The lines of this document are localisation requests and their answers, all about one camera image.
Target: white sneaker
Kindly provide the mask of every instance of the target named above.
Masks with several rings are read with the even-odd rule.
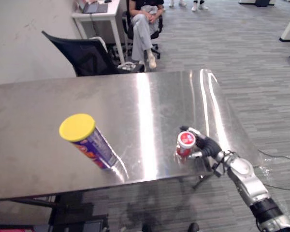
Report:
[[[180,6],[186,6],[186,5],[187,5],[187,3],[185,3],[185,1],[184,1],[184,0],[179,0],[179,3],[178,3],[178,5],[180,5]]]
[[[198,9],[199,10],[206,10],[207,11],[208,10],[208,7],[207,6],[203,6],[203,5],[204,5],[204,3],[203,4],[200,4],[199,7],[198,7]]]
[[[196,2],[193,3],[192,11],[196,11],[198,8],[198,4]]]
[[[155,69],[157,64],[156,64],[156,58],[154,55],[148,57],[148,62],[149,62],[149,68],[150,69]]]

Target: laptop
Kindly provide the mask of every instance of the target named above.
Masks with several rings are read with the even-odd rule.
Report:
[[[83,14],[106,13],[107,4],[99,4],[97,2],[89,4],[85,0],[76,0]]]

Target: metal table surface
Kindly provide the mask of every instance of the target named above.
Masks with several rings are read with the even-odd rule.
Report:
[[[112,170],[60,138],[60,123],[75,113],[92,115],[121,157]],[[174,157],[181,125],[261,162],[209,70],[0,85],[0,200],[208,172]]]

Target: cable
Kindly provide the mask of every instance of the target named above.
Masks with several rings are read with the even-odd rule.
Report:
[[[287,159],[287,160],[290,160],[290,157],[287,157],[287,156],[273,156],[273,155],[270,155],[270,154],[267,154],[265,153],[264,151],[261,151],[258,149],[258,151],[266,156],[269,156],[269,157],[272,157],[272,158],[284,158],[284,159]],[[271,188],[275,188],[275,189],[281,189],[281,190],[287,190],[287,191],[290,191],[290,188],[282,188],[282,187],[277,187],[277,186],[273,186],[273,185],[268,185],[268,184],[265,184],[263,183],[265,186],[267,187],[271,187]]]
[[[258,151],[259,151],[260,153],[266,155],[266,156],[269,156],[269,157],[273,157],[273,158],[285,158],[285,159],[290,160],[290,157],[288,157],[288,156],[273,156],[273,155],[267,154],[267,153],[265,153],[264,151],[261,151],[261,150],[259,150],[259,149],[258,149]]]
[[[261,229],[259,227],[259,223],[258,223],[257,219],[256,219],[256,226],[257,226],[258,230],[261,232]]]
[[[218,168],[218,166],[222,163],[222,169],[223,169],[223,174],[225,174],[225,158],[226,158],[226,153],[223,152],[223,158],[218,162],[218,164],[216,165],[216,168],[214,168],[214,171]]]

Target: yellow lid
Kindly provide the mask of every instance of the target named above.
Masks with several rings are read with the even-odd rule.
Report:
[[[69,142],[79,142],[91,135],[95,120],[87,114],[75,114],[66,118],[59,127],[60,136]]]

